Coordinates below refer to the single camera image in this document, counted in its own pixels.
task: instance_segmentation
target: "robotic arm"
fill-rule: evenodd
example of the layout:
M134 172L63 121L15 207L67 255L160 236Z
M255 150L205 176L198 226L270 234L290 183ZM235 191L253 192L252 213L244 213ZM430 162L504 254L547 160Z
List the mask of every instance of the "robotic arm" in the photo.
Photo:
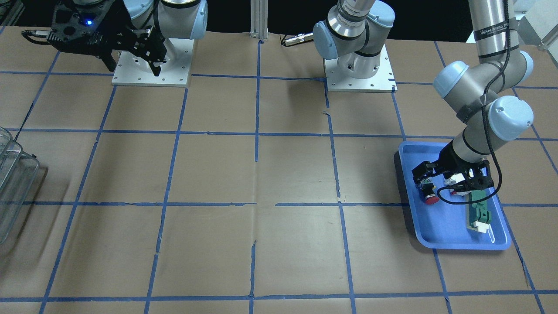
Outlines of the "robotic arm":
M129 51L159 76L172 50L167 39L200 39L206 25L206 0L62 0L50 31L22 35L65 53L96 56L110 71L116 68L112 50Z
M322 58L338 58L346 75L370 78L380 66L394 20L393 9L379 0L340 0L328 18L314 26L314 43Z
M469 7L480 64L470 68L462 61L453 62L434 80L438 94L467 127L442 149L438 160L424 161L413 169L415 184L428 204L437 202L444 189L467 192L493 187L485 158L492 155L501 176L494 151L517 138L533 122L533 112L526 102L497 95L525 80L533 69L531 57L517 49L517 20L509 18L513 16L513 4L508 0L469 0ZM434 193L429 178L439 174L446 180L462 174L464 180Z

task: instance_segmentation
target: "white plastic part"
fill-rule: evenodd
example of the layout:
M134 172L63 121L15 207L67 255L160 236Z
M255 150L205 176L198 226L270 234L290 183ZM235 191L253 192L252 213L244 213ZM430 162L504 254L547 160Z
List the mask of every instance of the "white plastic part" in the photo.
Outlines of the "white plastic part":
M480 221L475 221L473 223L475 225L475 227L477 228L478 232L482 232L482 233L487 233L488 229L490 228L490 224L489 223L484 223L484 222L480 222Z

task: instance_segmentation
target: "blue tray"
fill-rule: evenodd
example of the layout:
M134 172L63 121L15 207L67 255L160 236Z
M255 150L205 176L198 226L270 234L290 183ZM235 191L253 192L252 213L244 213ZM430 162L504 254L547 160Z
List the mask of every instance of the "blue tray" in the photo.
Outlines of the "blue tray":
M492 222L491 230L486 234L466 227L466 205L451 205L443 201L427 205L423 202L421 192L415 187L412 170L425 160L437 160L440 150L445 145L446 143L407 141L399 146L403 177L419 242L432 249L507 249L511 245L509 230L498 197L487 200L488 209L492 211ZM437 187L444 186L442 175L433 178L432 182ZM493 191L493 188L487 190L488 193ZM450 201L466 201L463 196L450 196L447 192L443 192L442 195Z

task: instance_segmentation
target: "cable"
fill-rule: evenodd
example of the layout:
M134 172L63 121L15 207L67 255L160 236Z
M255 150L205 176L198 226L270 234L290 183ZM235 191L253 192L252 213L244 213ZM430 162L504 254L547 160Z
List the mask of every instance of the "cable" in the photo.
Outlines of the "cable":
M470 205L470 204L475 204L475 203L479 203L479 202L483 202L486 201L490 198L492 198L493 196L496 195L496 193L498 193L498 191L500 191L500 188L502 187L502 170L500 168L500 164L498 163L498 159L496 159L496 154L494 153L494 149L492 148L492 142L490 140L490 133L488 132L488 118L487 118L487 113L486 113L486 106L487 104L487 93L490 90L490 86L496 82L496 80L502 76L502 74L504 73L504 71L506 70L506 67L508 66L508 62L509 62L509 55L511 52L511 34L510 34L510 30L509 30L509 10L508 10L508 0L504 0L504 19L506 21L508 21L508 28L506 29L506 59L504 61L504 64L502 65L502 67L500 68L500 71L498 72L498 74L496 74L496 76L494 78L492 78L490 80L490 82L488 82L486 88L484 88L484 102L483 102L483 106L481 107L481 112L482 112L482 117L483 117L483 127L484 127L484 136L486 137L487 140L487 144L488 144L488 150L490 151L490 155L492 156L492 160L494 161L494 166L496 167L496 171L498 172L498 185L496 186L496 189L494 190L494 192L492 192L490 195L483 197L481 199L475 200L475 201L468 201L468 202L452 202L452 201L448 201L447 199L445 199L444 197L442 197L442 195L440 194L440 191L443 190L449 190L451 189L451 187L441 187L436 191L436 195L438 196L439 199L441 199L442 201L451 204L451 205Z

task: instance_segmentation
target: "white mounting plate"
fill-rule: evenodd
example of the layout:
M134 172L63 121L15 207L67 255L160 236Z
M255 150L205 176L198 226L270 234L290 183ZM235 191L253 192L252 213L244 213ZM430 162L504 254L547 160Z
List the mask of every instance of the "white mounting plate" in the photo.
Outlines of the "white mounting plate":
M113 85L187 87L194 52L194 40L170 39L176 49L176 60L161 65L161 74L154 76L147 62L123 51L112 76Z
M386 46L381 51L382 61L378 72L368 79L356 79L345 75L337 66L337 59L324 60L325 74L328 79L328 90L332 92L369 92L391 93L397 90L397 84L387 56Z

